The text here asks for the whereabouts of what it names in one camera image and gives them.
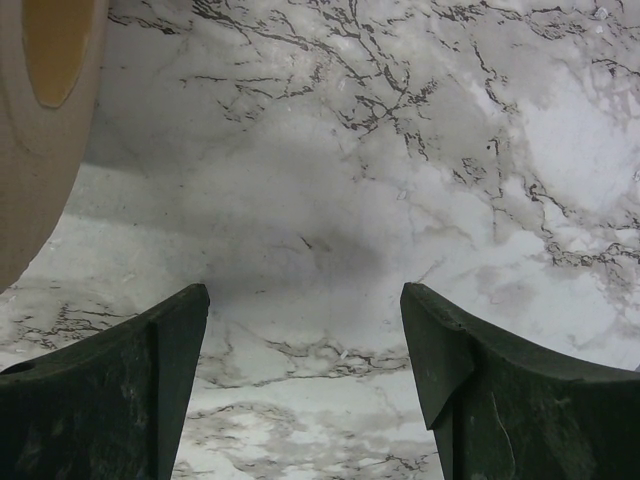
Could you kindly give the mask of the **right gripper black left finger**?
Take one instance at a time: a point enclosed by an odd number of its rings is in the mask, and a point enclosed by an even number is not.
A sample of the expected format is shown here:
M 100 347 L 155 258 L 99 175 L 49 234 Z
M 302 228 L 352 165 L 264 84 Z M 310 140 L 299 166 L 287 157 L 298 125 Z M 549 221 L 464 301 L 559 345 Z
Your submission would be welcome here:
M 146 312 L 1 373 L 4 479 L 168 479 L 204 338 L 192 284 Z

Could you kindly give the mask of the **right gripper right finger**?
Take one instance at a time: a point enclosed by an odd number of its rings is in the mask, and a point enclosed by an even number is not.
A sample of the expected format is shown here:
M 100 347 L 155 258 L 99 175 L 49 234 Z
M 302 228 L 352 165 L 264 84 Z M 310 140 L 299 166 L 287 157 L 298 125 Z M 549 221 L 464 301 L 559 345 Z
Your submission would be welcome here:
M 448 479 L 635 479 L 639 375 L 532 343 L 428 287 L 400 298 L 426 427 Z

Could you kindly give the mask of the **brown paper roll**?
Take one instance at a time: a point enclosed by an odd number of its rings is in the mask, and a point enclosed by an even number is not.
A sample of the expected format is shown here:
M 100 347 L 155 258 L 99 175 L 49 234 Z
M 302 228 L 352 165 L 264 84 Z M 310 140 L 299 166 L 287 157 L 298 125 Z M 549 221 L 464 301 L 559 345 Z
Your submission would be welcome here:
M 1 287 L 55 229 L 83 159 L 105 45 L 106 1 L 1 4 Z

